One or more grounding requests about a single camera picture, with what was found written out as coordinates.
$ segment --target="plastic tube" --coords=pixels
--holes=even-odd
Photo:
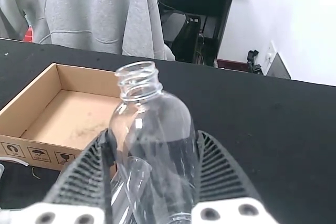
[[[22,164],[24,166],[29,165],[27,162],[24,162],[23,160],[18,159],[18,158],[14,158],[14,157],[0,157],[0,161],[13,161],[13,162],[17,162],[19,164]]]

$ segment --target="black tabletop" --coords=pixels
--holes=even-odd
[[[50,63],[104,70],[142,60],[0,40],[0,109]],[[180,62],[156,61],[164,89],[195,126],[220,140],[280,223],[334,223],[336,88]],[[0,207],[43,198],[56,171],[5,163]]]

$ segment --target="printed symbol on box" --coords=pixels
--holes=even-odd
[[[31,157],[32,159],[51,163],[49,154],[46,150],[32,148],[32,147],[27,147],[27,148],[29,150],[30,155],[32,156]]]
[[[67,153],[61,153],[61,152],[55,152],[57,162],[60,165],[64,165],[67,162],[71,162],[75,159],[75,156],[72,154],[67,154]]]
[[[2,147],[5,149],[7,155],[15,156],[15,157],[25,157],[21,147],[17,144],[9,144],[1,142]]]

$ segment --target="clear plastic bottle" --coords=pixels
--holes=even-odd
[[[124,66],[115,75],[122,102],[110,127],[118,142],[118,170],[137,224],[191,223],[198,152],[188,108],[162,90],[151,61]],[[150,165],[149,179],[134,172],[132,156]]]

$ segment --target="bottle neck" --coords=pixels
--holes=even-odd
[[[126,65],[115,72],[120,87],[120,98],[127,102],[148,99],[162,90],[159,71],[152,61]]]

